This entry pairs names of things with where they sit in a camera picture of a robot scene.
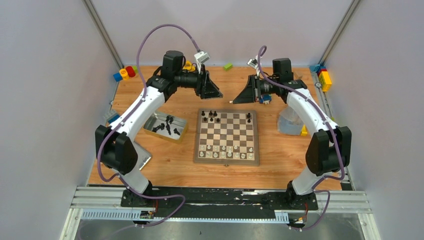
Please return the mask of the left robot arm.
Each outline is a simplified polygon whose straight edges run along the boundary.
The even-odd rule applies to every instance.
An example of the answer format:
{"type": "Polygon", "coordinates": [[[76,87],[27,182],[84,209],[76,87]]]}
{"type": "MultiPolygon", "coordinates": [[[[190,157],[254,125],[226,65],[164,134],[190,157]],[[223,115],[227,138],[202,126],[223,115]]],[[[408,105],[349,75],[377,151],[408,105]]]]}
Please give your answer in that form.
{"type": "Polygon", "coordinates": [[[119,176],[122,183],[132,192],[140,206],[149,206],[153,201],[150,181],[143,176],[140,165],[143,162],[135,138],[149,117],[177,91],[178,88],[194,89],[204,99],[223,97],[219,88],[210,79],[205,62],[210,55],[198,51],[195,71],[184,70],[185,56],[177,50],[168,50],[162,65],[143,85],[142,92],[131,106],[109,126],[99,125],[95,130],[97,164],[105,165],[119,176]]]}

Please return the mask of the wooden chess board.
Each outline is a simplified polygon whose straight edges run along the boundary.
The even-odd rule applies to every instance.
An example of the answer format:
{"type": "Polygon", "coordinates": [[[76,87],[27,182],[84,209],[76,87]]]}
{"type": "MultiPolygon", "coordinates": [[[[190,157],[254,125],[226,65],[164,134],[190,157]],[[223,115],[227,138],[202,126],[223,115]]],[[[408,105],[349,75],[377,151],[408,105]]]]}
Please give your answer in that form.
{"type": "Polygon", "coordinates": [[[200,108],[197,113],[193,162],[259,166],[257,112],[200,108]]]}

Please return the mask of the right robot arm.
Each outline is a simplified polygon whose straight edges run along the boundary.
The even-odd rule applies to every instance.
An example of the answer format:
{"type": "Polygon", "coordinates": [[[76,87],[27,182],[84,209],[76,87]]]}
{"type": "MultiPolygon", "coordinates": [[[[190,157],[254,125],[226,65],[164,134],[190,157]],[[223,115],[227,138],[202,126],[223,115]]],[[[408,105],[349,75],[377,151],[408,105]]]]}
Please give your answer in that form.
{"type": "Polygon", "coordinates": [[[259,56],[250,59],[247,65],[256,73],[248,76],[245,88],[232,103],[254,103],[263,94],[275,94],[294,110],[311,135],[305,154],[306,167],[289,182],[285,195],[286,204],[298,209],[305,203],[305,195],[311,194],[323,180],[335,179],[336,172],[344,174],[350,163],[352,132],[328,117],[306,84],[294,78],[289,58],[274,59],[270,76],[262,70],[259,56]]]}

